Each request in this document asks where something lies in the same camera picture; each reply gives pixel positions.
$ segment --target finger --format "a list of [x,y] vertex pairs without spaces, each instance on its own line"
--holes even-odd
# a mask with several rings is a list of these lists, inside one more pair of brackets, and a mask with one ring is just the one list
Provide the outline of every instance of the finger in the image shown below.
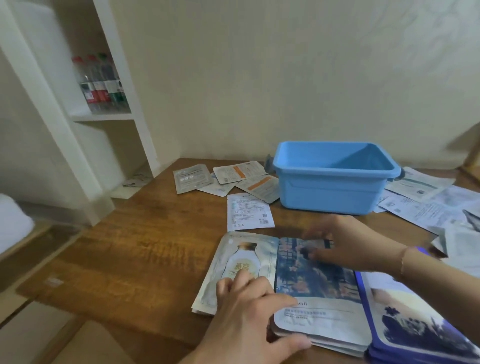
[[237,275],[235,276],[235,278],[233,279],[233,284],[232,284],[231,291],[232,292],[239,291],[240,289],[245,287],[248,284],[248,282],[250,282],[254,278],[255,277],[252,276],[249,271],[247,271],[245,269],[240,269],[237,272]]
[[228,277],[223,278],[216,283],[216,306],[217,306],[217,309],[220,308],[220,306],[223,303],[224,298],[226,297],[228,292],[230,292],[232,284],[233,284],[232,278],[228,278]]
[[272,364],[281,363],[300,350],[308,349],[312,342],[303,334],[291,334],[277,341],[268,344],[268,362]]
[[270,317],[282,308],[298,305],[296,298],[283,293],[269,294],[265,297],[259,298],[259,302],[262,312],[264,312],[266,317]]
[[331,233],[331,227],[336,218],[337,215],[322,216],[302,234],[302,239],[324,239],[327,234]]
[[249,298],[258,298],[275,292],[266,277],[258,277],[249,283],[244,293]]
[[308,253],[308,260],[318,260],[322,263],[337,264],[338,250],[315,249]]

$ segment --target shelf board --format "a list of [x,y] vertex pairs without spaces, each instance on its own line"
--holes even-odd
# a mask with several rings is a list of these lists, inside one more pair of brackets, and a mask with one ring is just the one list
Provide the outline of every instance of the shelf board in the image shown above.
[[131,112],[124,111],[105,111],[102,113],[75,113],[70,115],[72,121],[103,121],[103,120],[133,120]]

